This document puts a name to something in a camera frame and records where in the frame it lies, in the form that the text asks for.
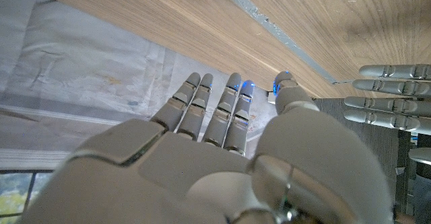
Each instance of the robotic hand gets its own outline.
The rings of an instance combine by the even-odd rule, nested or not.
[[[357,89],[377,91],[411,98],[431,99],[431,65],[367,65],[360,74],[369,77],[413,79],[411,81],[389,81],[358,79],[353,82]],[[399,99],[373,99],[347,97],[344,104],[361,109],[387,113],[348,110],[344,117],[355,122],[368,123],[387,128],[431,135],[431,102]],[[431,165],[431,148],[412,149],[411,159]]]
[[[254,84],[239,89],[237,73],[196,142],[211,81],[193,73],[149,122],[88,139],[20,222],[392,223],[377,158],[287,71],[252,160],[243,155]]]

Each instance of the window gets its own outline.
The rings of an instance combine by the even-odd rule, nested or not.
[[[0,171],[0,224],[15,223],[51,178],[52,170]]]

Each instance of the wooden surface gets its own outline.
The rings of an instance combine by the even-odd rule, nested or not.
[[[316,98],[365,95],[328,83],[231,0],[59,1],[264,89],[288,69]],[[427,0],[252,1],[338,81],[359,78],[365,64],[429,57]]]
[[[398,130],[346,120],[343,113],[352,108],[344,105],[343,99],[317,99],[314,102],[322,112],[334,117],[346,128],[354,131],[361,141],[377,155],[383,172],[386,174],[391,197],[395,201]]]
[[[251,1],[337,79],[431,59],[431,0]]]

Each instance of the wood grain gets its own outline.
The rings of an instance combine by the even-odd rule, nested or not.
[[[251,1],[338,79],[431,59],[431,0]]]
[[[313,97],[364,95],[348,84],[328,83],[230,0],[59,1],[222,72],[239,72],[264,89],[271,90],[277,73],[289,69]]]

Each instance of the robot finger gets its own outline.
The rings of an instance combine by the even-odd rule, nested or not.
[[[431,65],[366,65],[359,73],[369,77],[431,79]]]
[[[241,75],[233,73],[224,88],[222,97],[209,121],[202,142],[222,147],[226,131],[232,116],[232,110],[238,96],[238,88],[241,83]]]
[[[383,112],[407,114],[411,116],[431,117],[431,103],[404,99],[382,99],[347,97],[344,104],[351,107],[379,110]]]
[[[293,75],[288,71],[282,71],[277,75],[274,80],[273,92],[277,96],[275,109],[278,115],[284,114],[295,107],[319,111],[310,96],[296,83]]]
[[[178,134],[190,138],[194,141],[199,136],[205,110],[207,108],[211,87],[213,84],[213,75],[207,73],[203,76],[199,87],[197,88],[195,97],[187,109],[183,121],[177,130]]]
[[[396,94],[400,96],[431,98],[431,83],[417,81],[382,81],[357,79],[352,85],[356,89]]]
[[[431,165],[431,147],[420,147],[409,151],[410,159]]]
[[[200,81],[201,76],[192,73],[150,121],[161,124],[166,130],[175,130]]]
[[[344,118],[354,122],[431,135],[431,119],[427,118],[414,118],[398,114],[364,112],[360,110],[348,110],[344,112]]]
[[[251,80],[247,80],[242,84],[223,146],[224,149],[243,156],[245,154],[248,122],[250,120],[248,113],[250,112],[254,89],[255,84]]]

